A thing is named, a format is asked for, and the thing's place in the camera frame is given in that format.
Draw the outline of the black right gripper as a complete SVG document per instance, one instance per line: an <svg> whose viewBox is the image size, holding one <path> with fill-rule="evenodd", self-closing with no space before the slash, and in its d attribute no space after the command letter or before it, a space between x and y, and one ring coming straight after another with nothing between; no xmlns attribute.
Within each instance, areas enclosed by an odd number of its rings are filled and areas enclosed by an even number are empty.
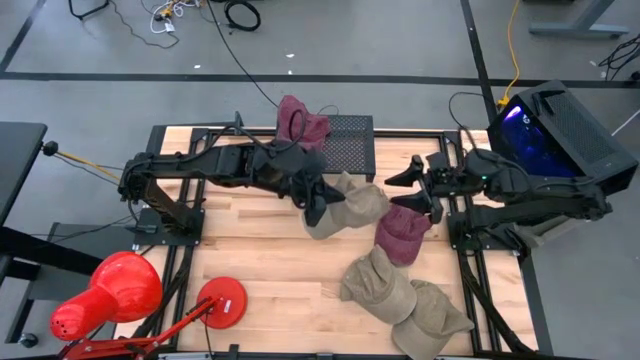
<svg viewBox="0 0 640 360"><path fill-rule="evenodd" d="M427 215L433 224L440 223L443 217L439 198L471 194L471 183L464 171L452 167L430 168L424 174L424 163L419 155L411 157L406 170L384 181L386 185L397 187L412 187L415 182L420 187L425 184L426 193L396 196L391 202Z"/></svg>

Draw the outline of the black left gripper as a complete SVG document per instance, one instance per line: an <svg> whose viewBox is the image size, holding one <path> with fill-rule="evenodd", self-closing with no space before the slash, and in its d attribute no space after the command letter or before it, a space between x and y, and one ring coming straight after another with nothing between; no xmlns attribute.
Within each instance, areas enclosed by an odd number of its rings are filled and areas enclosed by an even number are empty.
<svg viewBox="0 0 640 360"><path fill-rule="evenodd" d="M345 200L341 191L324 183L321 165L285 167L279 172L279 198L289 197L297 208L304 208L304 220L309 227L315 227L320 222L327 204Z"/></svg>

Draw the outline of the black aluminium table frame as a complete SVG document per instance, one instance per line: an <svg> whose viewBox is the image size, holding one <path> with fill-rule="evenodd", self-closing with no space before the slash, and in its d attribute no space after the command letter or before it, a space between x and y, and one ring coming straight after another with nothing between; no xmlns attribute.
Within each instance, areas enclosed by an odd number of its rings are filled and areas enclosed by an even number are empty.
<svg viewBox="0 0 640 360"><path fill-rule="evenodd" d="M373 182L389 198L414 193L414 188L389 187L384 179L407 167L412 155L426 156L447 146L450 161L457 158L454 145L443 131L374 131L376 175ZM325 240L313 240L304 230L301 212L291 201L254 188L222 188L207 182L203 203L203 239L193 248L186 288L169 302L162 325L166 330L196 304L205 283L215 277L233 277L248 293L245 315L225 330L209 329L213 352L228 352L239 345L244 355L266 353L283 359L287 355L333 354L400 355L391 340L391 325L375 318L355 302L339 299L341 278L349 264L367 254L374 244L376 225L344 229ZM510 251L486 250L482 260L468 260L479 279L478 264L484 265L496 309L518 336L534 350L551 353L546 325L532 320L525 280L519 260ZM410 279L435 283L457 309L466 313L458 253L450 246L445 220L424 237L413 265L401 268Z"/></svg>

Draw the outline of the black computer tower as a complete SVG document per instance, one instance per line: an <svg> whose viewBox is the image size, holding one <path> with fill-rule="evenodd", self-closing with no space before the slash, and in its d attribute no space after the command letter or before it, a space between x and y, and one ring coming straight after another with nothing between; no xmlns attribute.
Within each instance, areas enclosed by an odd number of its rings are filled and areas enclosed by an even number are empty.
<svg viewBox="0 0 640 360"><path fill-rule="evenodd" d="M611 195L638 161L560 81L514 95L487 128L491 149L532 176L587 178Z"/></svg>

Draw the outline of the black mesh rack table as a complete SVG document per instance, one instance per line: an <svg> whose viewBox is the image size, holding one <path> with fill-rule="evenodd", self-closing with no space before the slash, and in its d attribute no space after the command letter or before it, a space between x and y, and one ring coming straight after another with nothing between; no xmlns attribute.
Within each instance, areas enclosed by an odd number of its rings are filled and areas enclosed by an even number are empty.
<svg viewBox="0 0 640 360"><path fill-rule="evenodd" d="M327 115L329 133L316 152L313 173L362 175L372 182L376 175L373 118L368 115Z"/></svg>

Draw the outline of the red desk lamp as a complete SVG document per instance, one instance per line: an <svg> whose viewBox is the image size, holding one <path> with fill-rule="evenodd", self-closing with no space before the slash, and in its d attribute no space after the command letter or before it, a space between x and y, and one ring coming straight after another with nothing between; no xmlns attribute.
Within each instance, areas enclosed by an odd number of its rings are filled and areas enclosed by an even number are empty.
<svg viewBox="0 0 640 360"><path fill-rule="evenodd" d="M143 256L118 252L107 257L91 276L88 289L51 315L52 334L67 343L58 358L149 360L164 342L191 323L200 320L206 329L227 329L241 320L248 307L248 294L238 280L217 277L201 288L194 307L156 336L89 338L91 331L107 322L129 323L151 315L164 299L160 277Z"/></svg>

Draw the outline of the grey desk leg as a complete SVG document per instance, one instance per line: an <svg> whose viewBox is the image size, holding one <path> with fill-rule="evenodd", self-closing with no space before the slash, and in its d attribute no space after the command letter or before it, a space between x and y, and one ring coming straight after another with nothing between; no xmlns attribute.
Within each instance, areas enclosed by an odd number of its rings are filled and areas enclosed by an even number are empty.
<svg viewBox="0 0 640 360"><path fill-rule="evenodd" d="M583 13L573 22L531 23L529 32L538 36L619 39L630 32L628 27L598 23L598 19L614 1L592 0Z"/></svg>

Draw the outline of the black desk leg frame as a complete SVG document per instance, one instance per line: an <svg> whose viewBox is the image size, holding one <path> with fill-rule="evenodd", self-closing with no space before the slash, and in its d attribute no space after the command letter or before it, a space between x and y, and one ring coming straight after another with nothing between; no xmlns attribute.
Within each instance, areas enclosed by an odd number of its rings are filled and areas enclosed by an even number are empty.
<svg viewBox="0 0 640 360"><path fill-rule="evenodd" d="M98 264L113 252L104 236L86 226L55 223L43 235L0 227L0 344L15 344L35 301L62 301L80 291Z"/></svg>

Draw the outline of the black desk top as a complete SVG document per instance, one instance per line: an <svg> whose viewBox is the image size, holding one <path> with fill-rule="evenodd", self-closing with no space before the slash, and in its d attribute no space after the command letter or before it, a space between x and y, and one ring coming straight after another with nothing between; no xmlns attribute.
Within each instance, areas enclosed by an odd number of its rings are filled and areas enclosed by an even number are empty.
<svg viewBox="0 0 640 360"><path fill-rule="evenodd" d="M47 126L0 121L0 226L2 226L40 152Z"/></svg>

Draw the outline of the olive khaki baseball cap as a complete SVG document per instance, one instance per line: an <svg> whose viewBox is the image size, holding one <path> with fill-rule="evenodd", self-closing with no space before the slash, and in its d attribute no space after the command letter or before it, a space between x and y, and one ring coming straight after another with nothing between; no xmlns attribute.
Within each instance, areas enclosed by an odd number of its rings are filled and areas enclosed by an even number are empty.
<svg viewBox="0 0 640 360"><path fill-rule="evenodd" d="M339 297L343 302L356 302L390 325L408 318L417 304L417 294L410 281L379 245L347 267L341 279Z"/></svg>
<svg viewBox="0 0 640 360"><path fill-rule="evenodd" d="M416 305L407 319L392 327L391 338L412 360L434 360L455 334L475 325L435 284L417 279L410 283Z"/></svg>

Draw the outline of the light beige baseball cap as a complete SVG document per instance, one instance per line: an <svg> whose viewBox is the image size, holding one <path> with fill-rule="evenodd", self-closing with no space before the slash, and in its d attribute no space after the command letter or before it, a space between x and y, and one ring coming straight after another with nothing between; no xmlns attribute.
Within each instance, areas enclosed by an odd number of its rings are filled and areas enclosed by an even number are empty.
<svg viewBox="0 0 640 360"><path fill-rule="evenodd" d="M360 181L343 171L333 185L345 199L329 204L315 226L302 218L306 232L314 240L324 240L345 228L361 228L380 220L389 210L384 191L373 183Z"/></svg>

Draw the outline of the maroon baseball cap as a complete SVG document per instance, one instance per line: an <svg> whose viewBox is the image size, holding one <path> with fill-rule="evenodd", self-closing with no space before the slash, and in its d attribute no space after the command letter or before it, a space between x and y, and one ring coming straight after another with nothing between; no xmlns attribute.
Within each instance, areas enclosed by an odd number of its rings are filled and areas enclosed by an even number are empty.
<svg viewBox="0 0 640 360"><path fill-rule="evenodd" d="M301 147L321 151L330 131L328 116L310 113L305 104L292 95L282 98L277 111L278 140L294 142L302 135L298 141Z"/></svg>
<svg viewBox="0 0 640 360"><path fill-rule="evenodd" d="M428 217L392 204L377 224L374 244L386 252L392 264L410 266L418 257L424 235L431 227Z"/></svg>

